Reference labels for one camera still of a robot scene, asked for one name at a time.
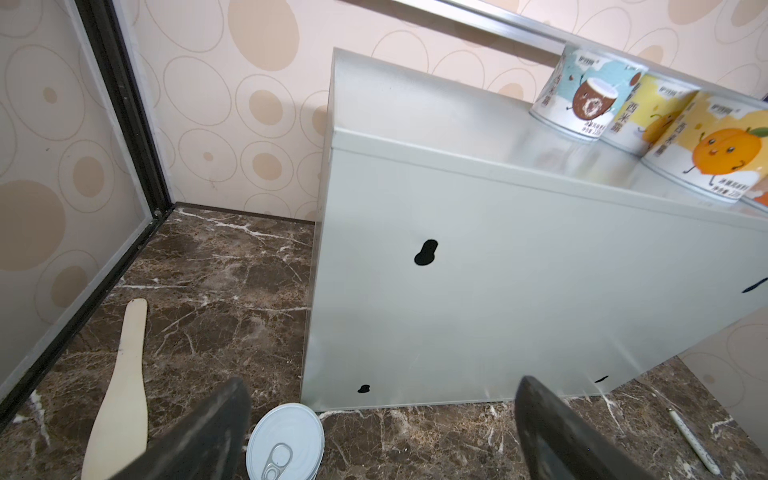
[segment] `can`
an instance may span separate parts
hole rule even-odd
[[[251,480],[313,480],[325,447],[323,424],[300,403],[271,409],[248,440],[245,463]]]
[[[748,190],[741,200],[752,207],[768,212],[768,177],[763,178],[757,185]]]
[[[694,99],[699,87],[651,72],[634,86],[600,139],[642,157]]]
[[[645,154],[672,181],[735,202],[768,174],[768,104],[700,91]]]
[[[571,136],[597,140],[646,70],[617,55],[565,45],[531,114]]]

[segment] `wooden spatula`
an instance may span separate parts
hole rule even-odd
[[[85,449],[82,480],[110,478],[147,449],[147,397],[141,375],[146,323],[147,301],[128,302],[118,360]]]

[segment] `pull tab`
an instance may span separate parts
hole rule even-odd
[[[277,480],[285,472],[286,467],[293,458],[293,450],[284,443],[278,443],[272,447],[269,458],[266,459],[264,471],[261,472],[261,480]]]

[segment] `black door frame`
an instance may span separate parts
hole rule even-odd
[[[101,305],[101,301],[174,209],[114,5],[111,0],[74,2],[118,117],[128,152],[133,159],[141,188],[149,204],[152,221],[11,392],[0,401],[0,432],[14,418],[15,413],[37,388],[70,341],[80,332]]]

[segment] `yellow can label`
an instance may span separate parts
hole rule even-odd
[[[647,74],[632,91],[603,139],[632,154],[644,155],[672,125],[697,89]]]
[[[768,174],[768,110],[700,92],[644,161],[710,196],[738,200]]]

